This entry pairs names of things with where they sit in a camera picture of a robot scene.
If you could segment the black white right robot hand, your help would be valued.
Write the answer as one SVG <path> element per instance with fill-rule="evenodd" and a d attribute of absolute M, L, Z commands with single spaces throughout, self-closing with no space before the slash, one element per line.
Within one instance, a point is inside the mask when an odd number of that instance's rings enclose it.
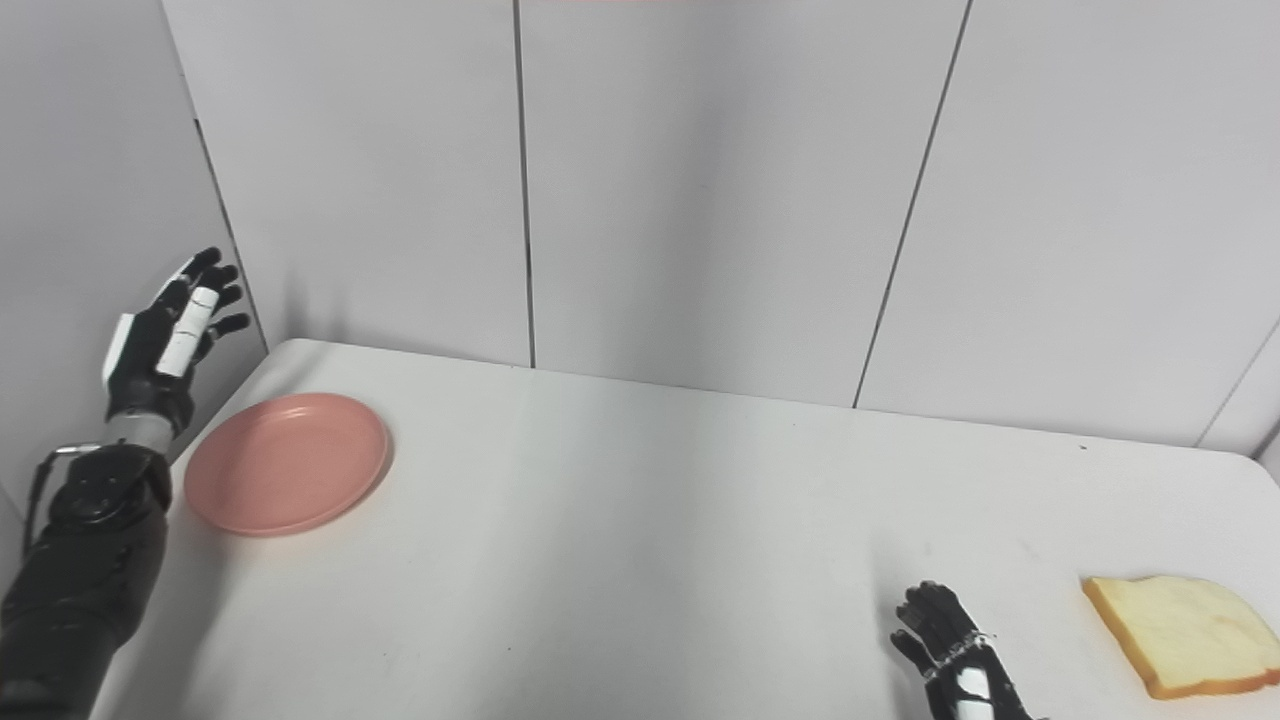
<path fill-rule="evenodd" d="M 1029 719 L 989 635 L 947 585 L 920 582 L 895 609 L 890 643 L 919 673 L 933 719 Z"/>

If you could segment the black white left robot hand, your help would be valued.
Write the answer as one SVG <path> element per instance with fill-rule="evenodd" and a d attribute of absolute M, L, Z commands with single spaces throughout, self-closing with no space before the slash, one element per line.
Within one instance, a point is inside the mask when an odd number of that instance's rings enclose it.
<path fill-rule="evenodd" d="M 244 297 L 239 268 L 216 246 L 196 252 L 148 306 L 120 315 L 102 364 L 106 419 L 155 416 L 168 437 L 195 416 L 195 369 L 215 343 L 251 327 L 248 313 L 227 311 Z"/>

